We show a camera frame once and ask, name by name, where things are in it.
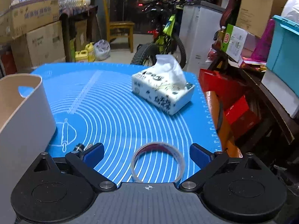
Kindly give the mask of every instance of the white tissue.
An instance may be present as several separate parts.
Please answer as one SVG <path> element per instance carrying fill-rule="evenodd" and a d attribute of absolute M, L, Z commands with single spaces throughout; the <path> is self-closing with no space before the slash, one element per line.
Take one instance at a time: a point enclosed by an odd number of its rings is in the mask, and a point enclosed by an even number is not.
<path fill-rule="evenodd" d="M 154 66 L 132 75 L 132 91 L 169 115 L 175 114 L 192 98 L 195 86 L 172 55 L 156 55 Z"/>
<path fill-rule="evenodd" d="M 168 84 L 185 88 L 187 81 L 177 60 L 172 55 L 156 55 L 156 58 L 156 64 L 147 71 L 168 78 Z"/>

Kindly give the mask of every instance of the teal plastic box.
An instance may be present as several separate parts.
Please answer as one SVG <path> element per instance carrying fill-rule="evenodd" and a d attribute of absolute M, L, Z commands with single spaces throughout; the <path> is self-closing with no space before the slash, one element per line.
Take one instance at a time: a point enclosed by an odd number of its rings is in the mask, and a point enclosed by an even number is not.
<path fill-rule="evenodd" d="M 299 24 L 275 15 L 267 68 L 299 96 Z"/>

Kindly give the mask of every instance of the wooden chair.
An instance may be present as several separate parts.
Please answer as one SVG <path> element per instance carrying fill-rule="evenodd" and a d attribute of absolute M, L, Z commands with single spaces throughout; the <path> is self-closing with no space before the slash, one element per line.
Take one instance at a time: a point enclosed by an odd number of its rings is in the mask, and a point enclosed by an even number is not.
<path fill-rule="evenodd" d="M 133 53 L 133 27 L 135 23 L 131 21 L 110 22 L 107 0 L 103 0 L 103 5 L 104 5 L 105 17 L 106 17 L 107 41 L 110 43 L 112 39 L 119 38 L 119 37 L 128 37 L 129 47 L 131 53 Z M 128 35 L 111 35 L 110 30 L 112 29 L 129 29 L 129 33 Z"/>

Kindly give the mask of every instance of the plastic bottle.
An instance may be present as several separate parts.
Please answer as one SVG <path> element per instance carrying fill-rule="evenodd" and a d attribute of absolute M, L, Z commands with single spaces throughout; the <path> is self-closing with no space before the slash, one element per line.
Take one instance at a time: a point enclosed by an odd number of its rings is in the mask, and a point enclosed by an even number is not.
<path fill-rule="evenodd" d="M 83 7 L 89 6 L 90 0 L 59 0 L 59 7 L 72 8 L 72 7 Z"/>
<path fill-rule="evenodd" d="M 221 29 L 220 29 L 220 31 L 218 32 L 216 46 L 219 47 L 219 48 L 221 47 L 223 38 L 225 36 L 225 31 L 226 31 L 226 27 L 222 26 Z"/>
<path fill-rule="evenodd" d="M 95 49 L 93 46 L 93 42 L 87 44 L 85 46 L 85 50 L 88 51 L 88 62 L 94 62 L 95 61 Z"/>
<path fill-rule="evenodd" d="M 88 51 L 81 50 L 75 52 L 76 62 L 88 62 Z"/>

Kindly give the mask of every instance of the blue silicone mat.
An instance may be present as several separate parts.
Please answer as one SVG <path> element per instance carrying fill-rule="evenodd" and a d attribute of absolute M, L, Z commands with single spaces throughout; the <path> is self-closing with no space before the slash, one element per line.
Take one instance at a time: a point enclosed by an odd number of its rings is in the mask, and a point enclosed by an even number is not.
<path fill-rule="evenodd" d="M 54 63 L 33 71 L 43 78 L 57 130 L 47 151 L 61 157 L 83 143 L 101 142 L 104 159 L 95 170 L 117 185 L 131 182 L 134 152 L 152 141 L 174 145 L 183 154 L 186 169 L 182 181 L 199 168 L 189 157 L 198 143 L 207 150 L 221 150 L 219 138 L 197 78 L 185 73 L 195 85 L 191 102 L 173 116 L 149 104 L 131 91 L 131 75 L 143 66 L 111 63 Z M 168 154 L 151 152 L 135 168 L 144 182 L 171 182 L 179 174 Z"/>

